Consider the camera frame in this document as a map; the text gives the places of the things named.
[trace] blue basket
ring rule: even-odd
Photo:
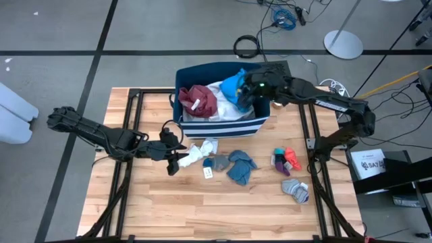
[[[187,67],[177,71],[175,76],[175,102],[173,104],[173,118],[179,121],[183,114],[182,104],[178,101],[180,88],[192,88],[193,85],[209,85],[225,80],[236,75],[240,68],[246,71],[260,68],[255,63],[241,62],[216,62]],[[230,138],[238,136],[250,136],[255,134],[270,116],[269,100],[266,98],[255,99],[253,103],[254,119],[242,121],[183,121],[184,134],[188,138]]]

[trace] purple sock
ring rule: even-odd
[[[276,170],[285,174],[285,176],[290,176],[290,172],[284,167],[284,163],[275,162]]]

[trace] orange sock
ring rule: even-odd
[[[296,152],[292,150],[292,148],[286,148],[285,150],[285,159],[292,165],[292,168],[295,170],[301,170],[302,166],[297,161]]]

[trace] gray sock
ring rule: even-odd
[[[299,186],[295,193],[292,195],[297,203],[305,203],[309,200],[309,192],[306,188]]]
[[[213,169],[215,171],[223,171],[226,167],[230,165],[230,161],[224,155],[216,155],[213,158]]]
[[[297,179],[282,181],[282,191],[289,195],[294,195],[297,188],[300,187],[300,182]]]

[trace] maroon beanie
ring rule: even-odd
[[[194,85],[189,91],[181,88],[178,100],[186,112],[195,117],[208,118],[217,111],[217,99],[206,86]]]

